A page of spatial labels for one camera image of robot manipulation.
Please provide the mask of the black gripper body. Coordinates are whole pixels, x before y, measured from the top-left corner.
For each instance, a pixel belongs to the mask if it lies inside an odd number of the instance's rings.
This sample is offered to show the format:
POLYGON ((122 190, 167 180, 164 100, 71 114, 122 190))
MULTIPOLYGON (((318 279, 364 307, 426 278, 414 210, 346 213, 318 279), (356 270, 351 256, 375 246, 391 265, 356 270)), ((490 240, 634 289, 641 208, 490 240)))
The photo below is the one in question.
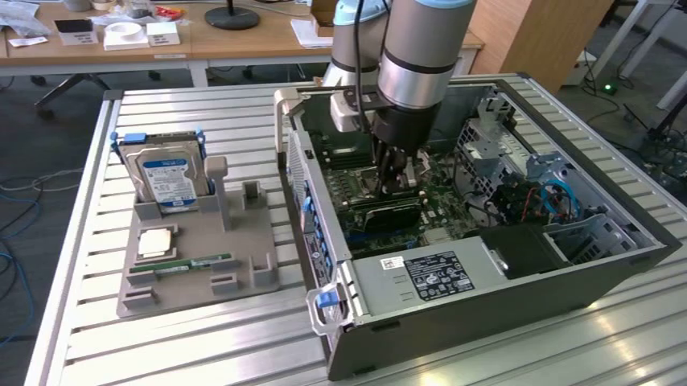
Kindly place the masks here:
POLYGON ((407 109, 392 105, 375 111, 371 127, 375 153, 384 146, 415 154, 428 140, 436 117, 438 105, 427 109, 407 109))

